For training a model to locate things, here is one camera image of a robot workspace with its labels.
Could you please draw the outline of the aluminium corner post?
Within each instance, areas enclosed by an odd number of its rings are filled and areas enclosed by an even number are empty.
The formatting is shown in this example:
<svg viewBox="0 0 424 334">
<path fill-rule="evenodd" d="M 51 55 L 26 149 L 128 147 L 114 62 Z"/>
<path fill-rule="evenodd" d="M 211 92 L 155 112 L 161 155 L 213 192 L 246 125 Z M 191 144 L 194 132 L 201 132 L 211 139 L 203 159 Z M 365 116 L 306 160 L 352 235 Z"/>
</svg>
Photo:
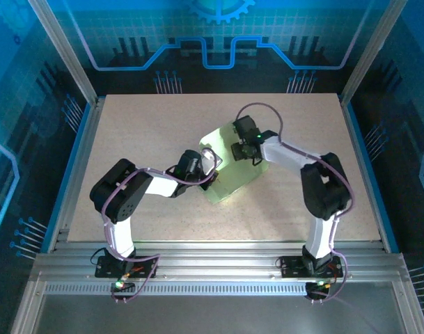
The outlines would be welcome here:
<svg viewBox="0 0 424 334">
<path fill-rule="evenodd" d="M 90 106 L 97 106 L 98 97 L 74 49 L 46 0 L 28 0 L 43 29 L 69 70 L 74 82 Z"/>
<path fill-rule="evenodd" d="M 366 48 L 354 67 L 343 91 L 340 95 L 340 105 L 346 107 L 353 98 L 356 90 L 363 81 L 372 62 L 375 60 L 379 51 L 382 49 L 389 33 L 394 27 L 402 10 L 406 6 L 408 0 L 390 0 L 386 10 L 381 16 L 375 30 L 373 31 Z"/>
</svg>

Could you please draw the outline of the aluminium side rail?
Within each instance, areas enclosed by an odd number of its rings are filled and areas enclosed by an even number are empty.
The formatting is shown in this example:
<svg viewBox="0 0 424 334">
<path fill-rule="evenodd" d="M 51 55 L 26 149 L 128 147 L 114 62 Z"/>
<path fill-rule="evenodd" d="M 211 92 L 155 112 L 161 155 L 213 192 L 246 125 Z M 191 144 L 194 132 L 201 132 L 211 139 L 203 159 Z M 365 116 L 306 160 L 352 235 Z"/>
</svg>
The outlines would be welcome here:
<svg viewBox="0 0 424 334">
<path fill-rule="evenodd" d="M 354 109 L 350 102 L 340 105 L 384 250 L 387 253 L 400 253 Z"/>
<path fill-rule="evenodd" d="M 52 252 L 61 230 L 67 230 L 72 224 L 104 101 L 105 98 L 100 97 L 95 106 L 87 106 L 84 111 L 42 242 L 41 253 Z"/>
</svg>

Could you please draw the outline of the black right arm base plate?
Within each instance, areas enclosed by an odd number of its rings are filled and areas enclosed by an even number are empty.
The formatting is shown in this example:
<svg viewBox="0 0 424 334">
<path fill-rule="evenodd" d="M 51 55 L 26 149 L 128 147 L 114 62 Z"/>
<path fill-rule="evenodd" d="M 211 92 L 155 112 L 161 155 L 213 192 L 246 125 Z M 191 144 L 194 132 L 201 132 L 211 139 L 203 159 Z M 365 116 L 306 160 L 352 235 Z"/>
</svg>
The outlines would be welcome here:
<svg viewBox="0 0 424 334">
<path fill-rule="evenodd" d="M 338 256 L 333 256 L 323 265 L 314 268 L 306 264 L 303 256 L 280 256 L 274 263 L 282 278 L 342 278 L 343 266 Z"/>
</svg>

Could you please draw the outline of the aluminium cross rail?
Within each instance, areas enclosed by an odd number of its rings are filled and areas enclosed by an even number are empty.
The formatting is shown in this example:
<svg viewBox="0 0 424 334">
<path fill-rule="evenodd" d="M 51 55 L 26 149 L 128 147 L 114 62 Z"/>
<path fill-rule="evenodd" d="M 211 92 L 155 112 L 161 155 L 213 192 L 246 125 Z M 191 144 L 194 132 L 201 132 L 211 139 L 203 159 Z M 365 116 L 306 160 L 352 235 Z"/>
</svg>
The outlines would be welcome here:
<svg viewBox="0 0 424 334">
<path fill-rule="evenodd" d="M 279 280 L 278 257 L 301 255 L 300 243 L 279 241 L 149 241 L 136 245 L 137 255 L 160 256 L 158 281 L 268 281 Z M 52 253 L 36 256 L 31 279 L 41 281 L 94 281 L 91 255 L 102 247 L 95 242 L 56 243 Z M 349 282 L 407 281 L 401 254 L 386 253 L 379 241 L 340 242 L 347 258 Z"/>
</svg>

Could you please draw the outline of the small circuit board with LED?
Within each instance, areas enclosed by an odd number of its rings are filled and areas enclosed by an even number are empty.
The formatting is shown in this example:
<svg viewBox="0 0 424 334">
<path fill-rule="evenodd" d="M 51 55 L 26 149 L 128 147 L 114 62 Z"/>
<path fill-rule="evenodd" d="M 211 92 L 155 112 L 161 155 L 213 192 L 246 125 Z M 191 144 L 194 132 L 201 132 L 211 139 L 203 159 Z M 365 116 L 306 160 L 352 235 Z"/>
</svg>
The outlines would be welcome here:
<svg viewBox="0 0 424 334">
<path fill-rule="evenodd" d="M 134 290 L 135 284 L 133 282 L 118 280 L 111 285 L 111 291 L 113 293 L 130 293 Z"/>
<path fill-rule="evenodd" d="M 322 292 L 328 294 L 331 288 L 331 282 L 319 280 L 317 282 L 308 282 L 306 283 L 306 292 Z"/>
</svg>

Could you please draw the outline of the light green paper box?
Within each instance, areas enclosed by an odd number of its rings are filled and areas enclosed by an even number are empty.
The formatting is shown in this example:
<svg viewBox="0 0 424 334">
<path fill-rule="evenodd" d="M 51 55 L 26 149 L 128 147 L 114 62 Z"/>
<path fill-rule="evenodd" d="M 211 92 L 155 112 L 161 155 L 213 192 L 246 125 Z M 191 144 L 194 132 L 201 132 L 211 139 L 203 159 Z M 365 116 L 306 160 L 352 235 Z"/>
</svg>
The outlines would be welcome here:
<svg viewBox="0 0 424 334">
<path fill-rule="evenodd" d="M 252 160 L 235 161 L 231 145 L 239 137 L 231 122 L 202 137 L 199 148 L 212 148 L 222 162 L 217 167 L 218 176 L 210 187 L 203 191 L 205 197 L 216 204 L 231 196 L 238 189 L 254 181 L 268 169 L 268 163 L 261 161 L 253 166 Z"/>
</svg>

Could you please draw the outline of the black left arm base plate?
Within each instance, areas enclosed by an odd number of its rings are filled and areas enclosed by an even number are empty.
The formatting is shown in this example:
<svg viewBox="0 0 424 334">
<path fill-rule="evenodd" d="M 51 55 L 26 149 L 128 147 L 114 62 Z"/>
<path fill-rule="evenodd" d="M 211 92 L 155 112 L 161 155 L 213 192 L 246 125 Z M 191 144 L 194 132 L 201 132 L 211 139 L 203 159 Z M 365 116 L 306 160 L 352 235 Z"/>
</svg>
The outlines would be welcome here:
<svg viewBox="0 0 424 334">
<path fill-rule="evenodd" d="M 150 272 L 155 263 L 156 259 L 145 262 L 126 262 L 104 255 L 98 257 L 94 275 L 96 278 L 146 278 L 148 275 L 153 278 L 155 273 Z"/>
</svg>

